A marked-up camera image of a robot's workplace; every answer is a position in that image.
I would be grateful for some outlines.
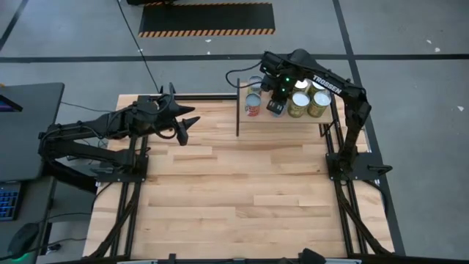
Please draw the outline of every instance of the orange and black striped tape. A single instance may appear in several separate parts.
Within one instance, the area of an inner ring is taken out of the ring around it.
[[[162,5],[163,2],[145,4],[145,7]],[[172,4],[173,6],[201,6],[201,5],[229,5],[229,4],[271,4],[269,2],[249,2],[249,3],[206,3],[206,4]]]
[[[273,34],[275,29],[205,29],[205,30],[179,30],[140,32],[139,37],[199,37],[199,36],[254,36]]]

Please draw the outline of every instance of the warning stripe mat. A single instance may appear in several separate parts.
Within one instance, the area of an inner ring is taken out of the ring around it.
[[[139,37],[273,34],[271,3],[146,4]]]

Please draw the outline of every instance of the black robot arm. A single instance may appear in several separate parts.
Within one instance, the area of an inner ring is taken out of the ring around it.
[[[177,137],[180,145],[188,143],[187,130],[199,119],[193,117],[178,122],[176,117],[193,111],[194,107],[180,106],[174,101],[174,88],[170,84],[169,95],[163,94],[157,100],[147,102],[133,102],[131,105],[103,114],[96,120],[78,121],[71,124],[54,124],[39,136],[39,154],[51,165],[62,167],[55,159],[65,156],[88,158],[106,162],[121,172],[130,171],[136,166],[136,139],[142,136],[156,134],[164,139]],[[172,131],[170,136],[162,131]],[[122,139],[129,136],[131,146],[126,150],[104,150],[86,144],[75,142],[77,139],[97,137],[99,139]]]
[[[297,49],[286,56],[266,51],[262,57],[260,70],[265,73],[262,80],[263,90],[273,90],[272,100],[267,106],[271,111],[281,112],[296,81],[303,81],[305,78],[317,82],[344,100],[345,122],[348,129],[336,165],[342,173],[350,173],[357,155],[358,134],[372,109],[366,99],[365,89],[319,65],[303,49]]]

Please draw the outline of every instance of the desk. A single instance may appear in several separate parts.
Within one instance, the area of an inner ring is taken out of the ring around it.
[[[137,97],[121,95],[117,108]],[[167,259],[170,253],[178,259],[298,257],[305,247],[325,257],[346,257],[325,163],[328,149],[318,124],[247,122],[236,137],[236,100],[181,104],[196,107],[184,118],[201,119],[189,130],[185,147],[175,139],[149,137],[152,149],[131,259]],[[343,109],[343,103],[337,108]],[[343,110],[339,114],[343,119]],[[128,144],[124,139],[109,147],[120,150]],[[358,147],[367,150],[364,133]],[[96,201],[84,255],[114,224],[120,189],[115,183]],[[380,194],[362,183],[355,183],[355,193],[364,223],[392,251]]]
[[[0,113],[0,125],[4,125],[0,129],[0,145],[4,151],[0,159],[0,181],[30,180],[24,183],[24,198],[17,220],[0,222],[0,257],[8,255],[11,238],[24,224],[44,219],[51,208],[56,181],[53,177],[39,177],[43,164],[37,154],[37,136],[55,122],[63,91],[64,84],[59,83],[0,87],[0,94],[23,107],[23,113]],[[41,223],[40,235],[31,248],[43,244],[45,233],[45,223]],[[21,263],[36,263],[37,255],[38,252],[31,252]]]

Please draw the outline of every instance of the keyboard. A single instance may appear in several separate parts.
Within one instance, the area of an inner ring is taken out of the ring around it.
[[[13,221],[21,203],[21,183],[0,183],[0,221]]]

